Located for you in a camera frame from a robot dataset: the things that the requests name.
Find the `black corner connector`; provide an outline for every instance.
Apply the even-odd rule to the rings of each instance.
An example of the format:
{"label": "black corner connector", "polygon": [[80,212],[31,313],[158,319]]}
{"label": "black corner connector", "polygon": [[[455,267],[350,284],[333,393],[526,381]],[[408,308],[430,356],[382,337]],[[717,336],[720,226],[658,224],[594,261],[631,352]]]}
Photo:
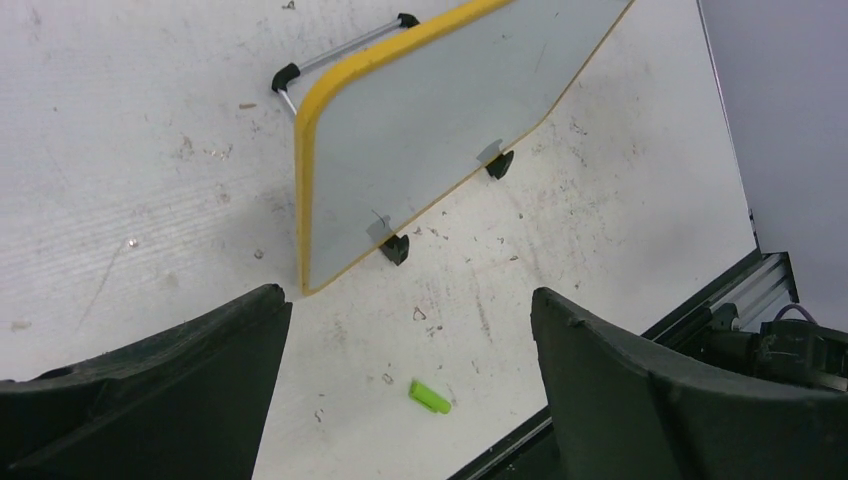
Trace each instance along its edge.
{"label": "black corner connector", "polygon": [[498,158],[492,160],[491,163],[486,165],[486,171],[489,172],[489,175],[495,180],[502,179],[509,170],[509,166],[512,165],[512,158],[514,156],[515,152],[513,150],[498,155]]}
{"label": "black corner connector", "polygon": [[398,237],[397,235],[392,235],[392,238],[380,245],[380,251],[392,263],[400,265],[409,256],[409,236]]}
{"label": "black corner connector", "polygon": [[408,13],[398,14],[398,20],[400,20],[400,26],[403,28],[412,28],[418,25],[418,19],[415,18],[415,15]]}
{"label": "black corner connector", "polygon": [[271,90],[279,93],[280,90],[287,92],[289,82],[294,80],[295,78],[300,76],[300,69],[297,68],[297,65],[290,63],[282,68],[276,75],[274,75],[274,79],[271,80]]}

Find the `green marker cap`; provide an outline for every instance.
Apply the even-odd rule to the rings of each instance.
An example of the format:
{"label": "green marker cap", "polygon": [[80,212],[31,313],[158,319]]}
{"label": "green marker cap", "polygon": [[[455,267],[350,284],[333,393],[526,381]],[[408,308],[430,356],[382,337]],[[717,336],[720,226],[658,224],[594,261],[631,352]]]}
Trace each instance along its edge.
{"label": "green marker cap", "polygon": [[412,385],[409,386],[409,398],[433,413],[450,413],[450,402],[418,380],[412,380]]}

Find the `scratched surface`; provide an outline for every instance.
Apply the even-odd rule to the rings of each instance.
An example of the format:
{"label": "scratched surface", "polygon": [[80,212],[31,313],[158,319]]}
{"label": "scratched surface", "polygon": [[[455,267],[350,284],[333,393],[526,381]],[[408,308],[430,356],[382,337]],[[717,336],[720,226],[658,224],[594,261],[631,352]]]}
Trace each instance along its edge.
{"label": "scratched surface", "polygon": [[403,267],[374,254],[300,300],[271,76],[459,2],[66,3],[0,4],[0,378],[279,283],[294,319],[256,478],[445,478],[544,405],[533,288],[641,332],[754,248],[694,1],[637,0],[502,181],[404,232]]}

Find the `yellow frame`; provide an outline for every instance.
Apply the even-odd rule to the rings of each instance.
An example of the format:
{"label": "yellow frame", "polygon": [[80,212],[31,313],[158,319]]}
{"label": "yellow frame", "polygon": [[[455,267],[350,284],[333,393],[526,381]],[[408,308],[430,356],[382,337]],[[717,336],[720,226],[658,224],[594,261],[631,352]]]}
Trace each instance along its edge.
{"label": "yellow frame", "polygon": [[[312,185],[314,180],[314,165],[315,165],[315,131],[318,127],[318,120],[321,118],[321,114],[324,112],[324,109],[329,105],[330,101],[347,85],[356,81],[368,73],[373,72],[374,70],[380,68],[381,66],[391,63],[392,61],[414,51],[417,50],[428,43],[437,40],[455,30],[458,30],[465,25],[468,25],[475,20],[478,20],[481,17],[488,15],[489,13],[498,10],[501,7],[504,7],[515,0],[473,0],[465,5],[457,7],[449,12],[446,12],[438,17],[421,23],[416,27],[406,30],[404,32],[399,33],[398,35],[384,41],[379,44],[365,50],[363,52],[359,52],[355,55],[351,55],[348,58],[341,60],[338,64],[336,64],[333,68],[331,68],[327,73],[325,73],[315,85],[309,90],[306,94],[306,97],[303,100],[303,103],[300,105],[298,109],[297,116],[295,117],[294,122],[294,138],[295,138],[295,190],[296,190],[296,211],[297,211],[297,245],[298,245],[298,255],[297,255],[297,264],[298,270],[300,272],[300,283],[301,290],[303,294],[306,296],[312,295],[315,292],[323,289],[330,283],[336,281],[340,276],[342,276],[345,272],[350,270],[351,267],[361,262],[366,256],[370,255],[374,252],[380,245],[385,243],[389,238],[391,238],[394,233],[387,235],[380,243],[376,244],[369,251],[362,254],[359,258],[350,263],[347,267],[345,267],[342,271],[334,275],[323,285],[318,288],[311,289],[309,288],[309,266],[310,263],[307,260],[311,259],[312,255]],[[621,15],[613,22],[610,29],[604,34],[604,37],[598,42],[598,45],[595,46],[595,49],[592,50],[592,53],[587,57],[586,61],[574,75],[574,77],[569,80],[568,84],[563,89],[560,96],[556,99],[556,101],[551,106],[551,109],[542,117],[539,122],[533,126],[530,130],[525,132],[519,138],[517,138],[514,142],[512,142],[509,146],[505,147],[503,150],[509,150],[516,143],[521,141],[524,137],[526,137],[530,132],[535,130],[551,112],[556,108],[562,99],[565,92],[568,91],[568,88],[574,83],[574,79],[576,79],[580,72],[586,68],[586,64],[589,63],[589,60],[595,55],[595,52],[598,51],[598,48],[604,43],[604,41],[609,36],[610,32],[618,25],[618,22],[621,21],[621,18],[627,13],[627,10],[630,9],[630,6],[633,5],[634,0],[630,0],[630,3],[624,7]],[[422,213],[426,212],[433,205],[438,203],[441,199],[448,196],[451,192],[457,189],[460,185],[465,183],[469,178],[471,178],[474,174],[485,168],[491,162],[486,162],[486,164],[481,164],[481,166],[471,172],[467,177],[460,180],[456,185],[451,187],[448,191],[439,196],[439,198],[435,199],[432,203],[427,205],[427,207],[421,209],[420,212],[413,215],[409,220],[407,220],[403,225],[401,225],[395,232],[399,232],[406,228],[410,223],[415,221]]]}

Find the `whiteboard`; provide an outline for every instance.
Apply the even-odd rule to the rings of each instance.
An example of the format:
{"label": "whiteboard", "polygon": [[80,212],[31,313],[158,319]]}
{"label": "whiteboard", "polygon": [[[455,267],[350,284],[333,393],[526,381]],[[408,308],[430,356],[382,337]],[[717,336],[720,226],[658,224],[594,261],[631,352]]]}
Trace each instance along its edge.
{"label": "whiteboard", "polygon": [[477,0],[329,70],[295,120],[304,294],[539,125],[629,5]]}

